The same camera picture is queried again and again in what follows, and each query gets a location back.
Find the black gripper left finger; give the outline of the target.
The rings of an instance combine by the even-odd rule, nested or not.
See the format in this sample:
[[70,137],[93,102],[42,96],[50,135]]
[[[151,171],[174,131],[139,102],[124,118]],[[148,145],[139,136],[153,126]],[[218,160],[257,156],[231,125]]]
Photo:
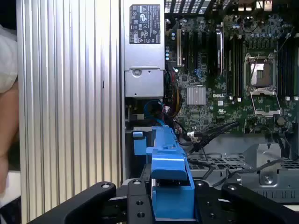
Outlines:
[[144,181],[117,188],[99,182],[31,221],[32,224],[153,224]]

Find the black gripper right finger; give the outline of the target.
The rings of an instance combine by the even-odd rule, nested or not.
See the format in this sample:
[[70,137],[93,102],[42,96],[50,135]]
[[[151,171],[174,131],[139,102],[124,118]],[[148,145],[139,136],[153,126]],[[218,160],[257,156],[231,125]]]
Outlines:
[[242,185],[217,190],[204,181],[195,184],[195,215],[199,224],[297,224],[299,213]]

